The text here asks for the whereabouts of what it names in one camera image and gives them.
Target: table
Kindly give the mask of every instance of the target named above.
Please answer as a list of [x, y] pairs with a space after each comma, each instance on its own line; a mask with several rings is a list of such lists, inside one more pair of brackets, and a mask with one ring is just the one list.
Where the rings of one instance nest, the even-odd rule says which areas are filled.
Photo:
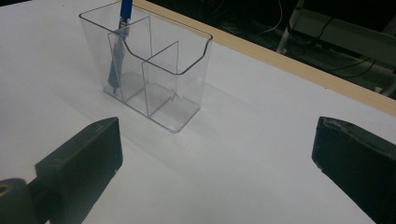
[[0, 179], [30, 182], [52, 150], [117, 116], [124, 164], [84, 223], [373, 223], [310, 157], [319, 116], [396, 144], [393, 101], [136, 0], [216, 41], [201, 111], [168, 133], [101, 92], [78, 14], [108, 3], [0, 7]]

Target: clear plastic container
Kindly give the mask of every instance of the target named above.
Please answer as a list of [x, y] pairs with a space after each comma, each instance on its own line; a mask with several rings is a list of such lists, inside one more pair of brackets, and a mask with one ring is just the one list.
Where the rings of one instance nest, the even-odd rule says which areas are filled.
[[80, 14], [104, 92], [177, 133], [198, 112], [212, 35], [133, 7], [118, 29], [120, 3]]

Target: cable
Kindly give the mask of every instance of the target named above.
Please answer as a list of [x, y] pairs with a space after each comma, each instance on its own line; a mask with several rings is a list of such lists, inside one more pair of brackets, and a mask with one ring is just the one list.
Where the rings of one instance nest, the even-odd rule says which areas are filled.
[[363, 71], [362, 73], [359, 73], [359, 74], [357, 74], [357, 75], [355, 75], [355, 76], [347, 77], [347, 76], [340, 76], [340, 75], [336, 75], [336, 74], [334, 74], [334, 75], [337, 76], [337, 77], [343, 77], [343, 78], [361, 77], [361, 76], [363, 76], [364, 74], [366, 74], [368, 71], [370, 71], [370, 70], [373, 68], [373, 66], [374, 66], [375, 63], [376, 63], [376, 60], [374, 60], [374, 61], [372, 62], [372, 64], [371, 64], [365, 71]]
[[337, 70], [343, 70], [343, 69], [346, 69], [346, 68], [349, 68], [349, 67], [356, 66], [356, 65], [361, 64], [361, 63], [365, 63], [365, 62], [369, 61], [370, 59], [372, 59], [372, 58], [366, 58], [363, 61], [360, 61], [358, 63], [353, 63], [353, 64], [350, 64], [350, 65], [347, 65], [347, 66], [344, 66], [344, 67], [338, 67], [338, 68], [333, 68], [333, 69], [324, 69], [324, 71], [333, 72], [333, 71], [337, 71]]
[[331, 22], [333, 19], [334, 19], [334, 17], [331, 17], [331, 18], [326, 22], [326, 24], [324, 24], [322, 30], [320, 31], [320, 34], [319, 34], [317, 37], [315, 37], [316, 40], [318, 40], [318, 39], [320, 39], [320, 38], [322, 37], [322, 35], [323, 35], [323, 33], [324, 33], [324, 30], [326, 30], [327, 26], [330, 24], [330, 22]]
[[224, 4], [224, 0], [221, 1], [220, 5], [215, 9], [215, 11], [212, 14], [216, 14], [223, 4]]
[[228, 33], [230, 33], [230, 34], [232, 34], [232, 35], [238, 35], [234, 30], [232, 30], [231, 28], [235, 28], [235, 26], [234, 27], [232, 27], [232, 26], [228, 26], [227, 24], [222, 24], [219, 28], [220, 29], [223, 29], [224, 31], [226, 31], [226, 32], [228, 32]]
[[262, 34], [271, 32], [271, 31], [275, 30], [275, 29], [279, 26], [279, 24], [282, 22], [282, 19], [283, 19], [282, 5], [280, 4], [280, 0], [277, 0], [277, 2], [279, 3], [279, 11], [280, 11], [280, 18], [279, 18], [279, 21], [277, 22], [277, 24], [276, 24], [273, 28], [268, 29], [268, 30], [265, 30], [265, 31], [262, 31], [262, 32], [259, 32], [259, 33], [256, 34], [256, 35], [262, 35]]

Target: pen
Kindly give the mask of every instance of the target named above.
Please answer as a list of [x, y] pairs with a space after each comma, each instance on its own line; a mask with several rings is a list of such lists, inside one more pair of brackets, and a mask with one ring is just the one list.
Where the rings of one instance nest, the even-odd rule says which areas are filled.
[[[131, 19], [131, 14], [132, 14], [132, 4], [133, 0], [122, 0], [121, 3], [121, 10], [120, 10], [120, 23], [119, 23], [119, 29], [125, 27], [128, 25], [129, 19]], [[122, 38], [125, 38], [129, 33], [128, 29], [125, 29], [123, 32]], [[122, 47], [122, 42], [121, 39], [119, 38], [118, 42], [114, 45], [113, 48], [113, 56], [117, 58], [117, 61], [119, 64], [117, 64], [118, 68], [122, 68], [122, 59], [124, 56], [123, 52], [123, 47]], [[110, 72], [108, 75], [108, 84], [113, 88], [113, 94], [116, 94], [117, 89], [120, 87], [120, 83], [117, 79], [117, 73], [116, 73], [116, 65], [114, 64], [114, 60], [111, 62], [111, 67], [110, 67]]]

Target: white tabletop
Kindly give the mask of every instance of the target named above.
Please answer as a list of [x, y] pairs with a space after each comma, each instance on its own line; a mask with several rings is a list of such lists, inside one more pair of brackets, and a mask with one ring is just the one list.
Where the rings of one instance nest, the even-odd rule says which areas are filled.
[[318, 117], [396, 144], [396, 118], [212, 45], [202, 109], [171, 134], [101, 92], [78, 14], [110, 0], [0, 7], [0, 179], [99, 119], [124, 163], [84, 223], [373, 223], [312, 162]]

